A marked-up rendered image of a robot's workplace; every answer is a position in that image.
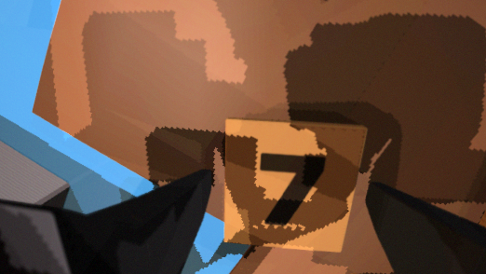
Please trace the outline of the tan square tile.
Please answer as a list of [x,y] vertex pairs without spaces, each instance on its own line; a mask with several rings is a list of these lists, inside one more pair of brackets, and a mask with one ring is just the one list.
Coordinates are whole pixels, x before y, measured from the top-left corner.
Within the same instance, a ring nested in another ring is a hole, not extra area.
[[479,221],[479,225],[485,226],[486,227],[486,211],[485,213],[481,216],[481,220]]
[[228,117],[223,241],[340,253],[367,130]]

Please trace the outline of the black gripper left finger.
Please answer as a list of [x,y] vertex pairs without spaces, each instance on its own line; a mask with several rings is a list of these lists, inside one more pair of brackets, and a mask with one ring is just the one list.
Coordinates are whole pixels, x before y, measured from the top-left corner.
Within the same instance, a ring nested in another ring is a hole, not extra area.
[[0,199],[0,274],[181,274],[210,191],[200,170],[88,214]]

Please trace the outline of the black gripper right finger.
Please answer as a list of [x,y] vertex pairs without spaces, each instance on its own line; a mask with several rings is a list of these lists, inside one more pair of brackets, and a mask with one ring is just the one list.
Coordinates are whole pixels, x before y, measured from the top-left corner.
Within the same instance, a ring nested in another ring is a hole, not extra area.
[[365,198],[395,274],[486,274],[486,227],[383,184]]

